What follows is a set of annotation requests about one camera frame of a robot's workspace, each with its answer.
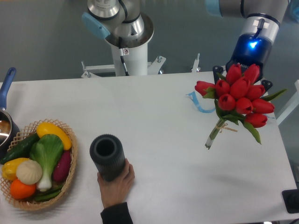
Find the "dark blue robot gripper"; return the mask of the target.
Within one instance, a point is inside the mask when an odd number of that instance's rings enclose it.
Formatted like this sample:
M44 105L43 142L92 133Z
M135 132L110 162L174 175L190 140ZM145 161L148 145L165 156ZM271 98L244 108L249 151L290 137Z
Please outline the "dark blue robot gripper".
M264 96L267 95L268 90L272 87L272 82L263 78L263 67L266 64L270 55L272 44L270 41L261 37L253 38L253 35L243 34L238 38L234 52L231 59L227 62L225 68L229 70L231 65L239 63L242 72L247 70L252 64L259 66L259 77L256 82L261 80L261 85L265 88ZM225 80L223 72L225 69L222 66L213 67L214 80Z

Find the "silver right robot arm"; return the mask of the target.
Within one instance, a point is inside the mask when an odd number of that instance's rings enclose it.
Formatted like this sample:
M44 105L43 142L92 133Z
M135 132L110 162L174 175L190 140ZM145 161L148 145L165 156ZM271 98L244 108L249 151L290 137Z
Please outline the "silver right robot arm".
M245 19L228 70L239 63L242 71L259 66L258 81L263 79L263 68L268 60L283 20L289 0L206 0L206 10L212 16Z

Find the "black sleeved forearm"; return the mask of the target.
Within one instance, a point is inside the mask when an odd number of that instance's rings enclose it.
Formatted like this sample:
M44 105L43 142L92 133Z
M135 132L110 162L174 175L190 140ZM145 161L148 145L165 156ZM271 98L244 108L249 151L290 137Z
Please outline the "black sleeved forearm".
M133 224L127 202L105 208L100 215L103 224Z

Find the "person's bare hand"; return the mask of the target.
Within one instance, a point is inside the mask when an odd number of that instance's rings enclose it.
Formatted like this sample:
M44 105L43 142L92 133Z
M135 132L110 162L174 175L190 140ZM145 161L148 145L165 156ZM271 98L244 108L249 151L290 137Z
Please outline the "person's bare hand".
M97 173L103 208L107 209L123 203L133 186L134 179L135 171L128 159L125 159L125 166L121 174L110 182L105 181L102 175Z

